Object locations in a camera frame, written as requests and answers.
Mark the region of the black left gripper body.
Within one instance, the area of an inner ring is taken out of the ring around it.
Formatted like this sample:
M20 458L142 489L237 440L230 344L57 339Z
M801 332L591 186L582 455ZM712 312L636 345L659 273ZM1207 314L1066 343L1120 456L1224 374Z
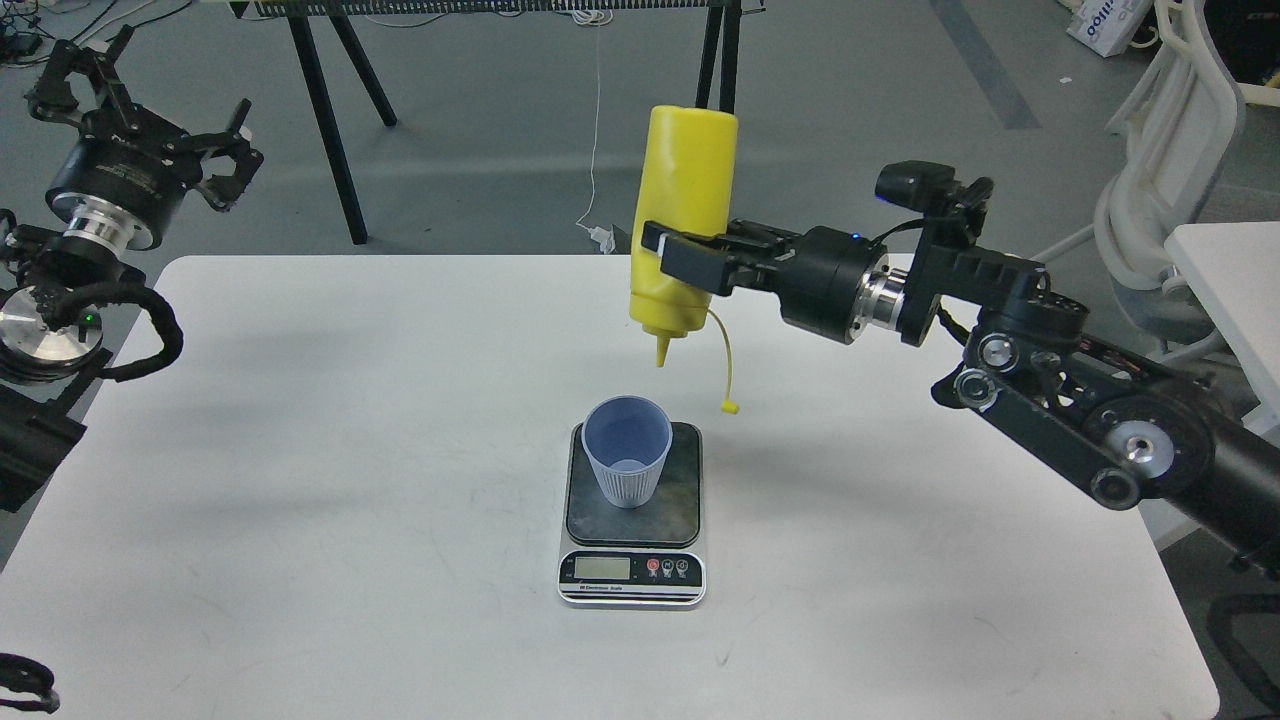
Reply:
M79 127L76 145L45 193L55 217L68 222L78 201L97 199L134 218L138 229L128 249L156 249L186 193L204 178L202 163L215 151L166 154L164 145L179 140L168 133L174 127L163 122L152 128L161 133L129 137L110 126Z

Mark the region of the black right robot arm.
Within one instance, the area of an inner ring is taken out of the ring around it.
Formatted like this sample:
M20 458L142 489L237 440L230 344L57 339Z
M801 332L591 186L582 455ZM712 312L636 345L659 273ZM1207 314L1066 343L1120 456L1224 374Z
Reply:
M1053 292L1041 263L980 247L993 188L933 161L884 167L876 195L914 211L922 233L906 270L886 264L882 238L823 225L733 220L709 236L649 215L639 238L666 275L772 293L786 323L842 345L878 325L920 346L934 320L957 332L943 299L975 305L937 404L982 416L1102 507L1170 502L1233 550L1235 569L1276 579L1277 448L1196 378L1089 336L1088 309Z

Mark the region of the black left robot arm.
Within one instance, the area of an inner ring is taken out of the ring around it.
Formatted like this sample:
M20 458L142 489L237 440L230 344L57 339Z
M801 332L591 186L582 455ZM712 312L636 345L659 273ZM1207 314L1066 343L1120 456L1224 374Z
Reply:
M3 211L1 506L20 510L82 439L69 415L96 380L125 382L160 372L180 355L184 334L172 305L123 261L157 247L184 196L230 210L262 165L244 131L250 100L225 129L193 135L136 102L116 73L133 28L104 49L59 41L26 95L36 120L76 128L78 140L45 201L63 228L20 224ZM111 365L101 311L140 307L161 348Z

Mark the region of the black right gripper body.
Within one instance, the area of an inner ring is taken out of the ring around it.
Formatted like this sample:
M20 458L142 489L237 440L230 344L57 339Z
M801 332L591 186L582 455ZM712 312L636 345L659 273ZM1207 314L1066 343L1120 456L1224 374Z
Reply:
M774 295L785 323L850 345L864 329L872 272L887 255L881 241L815 225L805 233L731 220L737 287Z

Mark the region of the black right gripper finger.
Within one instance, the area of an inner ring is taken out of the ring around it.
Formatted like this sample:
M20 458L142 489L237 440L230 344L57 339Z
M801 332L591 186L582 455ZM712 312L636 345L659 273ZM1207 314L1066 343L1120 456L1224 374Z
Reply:
M648 220L643 224L640 246L658 258L675 259L694 255L732 258L740 251L732 246L730 240L731 237L727 234L698 234Z
M659 238L657 255L668 277L721 297L733 292L736 261L730 252L691 240Z

